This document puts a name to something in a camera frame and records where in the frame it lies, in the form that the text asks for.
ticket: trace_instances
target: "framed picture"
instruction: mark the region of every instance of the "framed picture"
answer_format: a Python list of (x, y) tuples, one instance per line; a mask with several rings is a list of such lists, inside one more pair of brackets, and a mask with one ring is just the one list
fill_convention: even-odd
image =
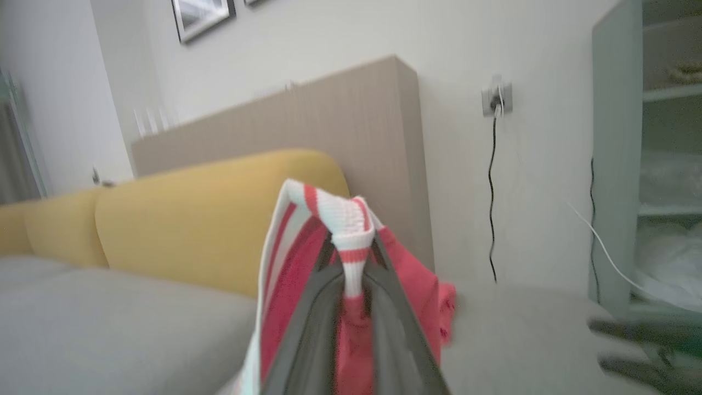
[(186, 44), (205, 31), (233, 18), (234, 0), (171, 0), (178, 38)]

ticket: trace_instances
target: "wooden headboard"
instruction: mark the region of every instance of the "wooden headboard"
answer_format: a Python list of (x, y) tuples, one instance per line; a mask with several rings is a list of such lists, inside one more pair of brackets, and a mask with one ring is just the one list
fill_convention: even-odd
[(394, 56), (146, 137), (132, 152), (144, 176), (280, 148), (332, 156), (352, 195), (433, 270), (417, 74)]

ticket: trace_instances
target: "wall outlet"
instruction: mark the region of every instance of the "wall outlet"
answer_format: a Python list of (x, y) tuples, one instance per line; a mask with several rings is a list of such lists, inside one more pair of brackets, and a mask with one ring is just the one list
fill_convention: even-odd
[(512, 84), (510, 82), (497, 82), (489, 88), (482, 90), (483, 115), (493, 117), (495, 111), (490, 107), (492, 98), (499, 96), (498, 86), (502, 90), (502, 101), (505, 102), (505, 114), (512, 112)]

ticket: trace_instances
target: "black cable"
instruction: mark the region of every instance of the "black cable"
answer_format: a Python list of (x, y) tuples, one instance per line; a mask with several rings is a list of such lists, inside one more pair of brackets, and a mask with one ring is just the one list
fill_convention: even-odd
[[(592, 196), (592, 187), (595, 185), (595, 158), (590, 159), (590, 171), (592, 178), (590, 179), (590, 201), (592, 202), (592, 220), (590, 224), (595, 227), (595, 198)], [(592, 274), (595, 275), (595, 291), (597, 295), (597, 304), (600, 304), (600, 280), (597, 278), (597, 270), (595, 270), (595, 235), (592, 235), (590, 244), (590, 266), (592, 266)]]
[(495, 149), (497, 148), (497, 110), (495, 117), (492, 119), (492, 156), (490, 157), (490, 167), (487, 170), (487, 180), (490, 182), (490, 230), (492, 231), (492, 245), (490, 246), (490, 267), (492, 268), (492, 277), (497, 284), (497, 274), (495, 274), (495, 265), (492, 262), (492, 252), (495, 250), (495, 224), (492, 221), (492, 207), (495, 203), (495, 188), (492, 185), (492, 162), (495, 160)]

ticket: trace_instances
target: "yellow cushion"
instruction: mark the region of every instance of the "yellow cushion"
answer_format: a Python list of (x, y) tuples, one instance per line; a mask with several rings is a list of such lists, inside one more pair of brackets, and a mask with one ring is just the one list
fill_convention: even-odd
[(32, 204), (34, 202), (0, 207), (0, 257), (32, 253), (25, 228), (25, 211)]
[(25, 214), (27, 236), (35, 255), (76, 266), (107, 267), (95, 229), (97, 188), (42, 200)]
[(287, 178), (348, 196), (338, 165), (284, 150), (106, 190), (95, 220), (110, 268), (256, 297), (263, 241)]

